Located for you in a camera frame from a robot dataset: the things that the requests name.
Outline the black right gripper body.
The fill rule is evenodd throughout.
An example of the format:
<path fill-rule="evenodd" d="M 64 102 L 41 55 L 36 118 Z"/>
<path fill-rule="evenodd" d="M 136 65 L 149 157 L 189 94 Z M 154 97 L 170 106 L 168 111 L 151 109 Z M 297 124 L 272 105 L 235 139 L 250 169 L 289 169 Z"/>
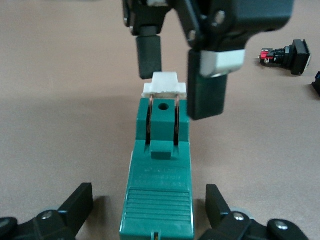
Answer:
<path fill-rule="evenodd" d="M 290 20 L 293 0 L 226 0 L 225 50 L 243 50 L 256 34 L 283 28 Z"/>

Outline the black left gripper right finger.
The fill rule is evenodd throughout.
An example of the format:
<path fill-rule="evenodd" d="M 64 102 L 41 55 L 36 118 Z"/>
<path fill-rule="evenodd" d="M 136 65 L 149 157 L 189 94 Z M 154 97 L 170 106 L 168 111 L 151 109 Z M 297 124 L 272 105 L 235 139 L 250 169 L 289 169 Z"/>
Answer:
<path fill-rule="evenodd" d="M 232 211 L 215 184 L 206 186 L 205 210 L 211 225 L 201 240 L 308 240 L 293 222 L 271 219 L 264 226 L 241 211 Z"/>

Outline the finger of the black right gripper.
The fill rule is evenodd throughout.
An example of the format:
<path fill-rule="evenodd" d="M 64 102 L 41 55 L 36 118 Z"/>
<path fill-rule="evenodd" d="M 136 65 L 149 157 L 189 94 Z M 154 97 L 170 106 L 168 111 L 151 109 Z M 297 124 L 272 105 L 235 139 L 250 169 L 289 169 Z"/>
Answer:
<path fill-rule="evenodd" d="M 188 52 L 187 114 L 193 120 L 223 113 L 228 74 L 244 60 L 238 0 L 175 0 Z"/>
<path fill-rule="evenodd" d="M 165 1 L 124 0 L 124 25 L 136 37 L 139 76 L 151 79 L 162 70 L 161 37 L 166 14 L 170 7 Z"/>

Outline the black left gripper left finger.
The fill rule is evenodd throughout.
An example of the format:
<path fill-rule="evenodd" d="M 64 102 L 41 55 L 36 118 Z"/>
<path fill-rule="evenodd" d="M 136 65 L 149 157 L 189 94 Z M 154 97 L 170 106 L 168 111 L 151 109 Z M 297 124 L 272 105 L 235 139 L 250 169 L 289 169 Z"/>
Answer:
<path fill-rule="evenodd" d="M 2 240 L 75 240 L 94 208 L 93 187 L 82 183 L 57 209 L 41 212 L 18 224 L 14 217 L 0 219 Z"/>

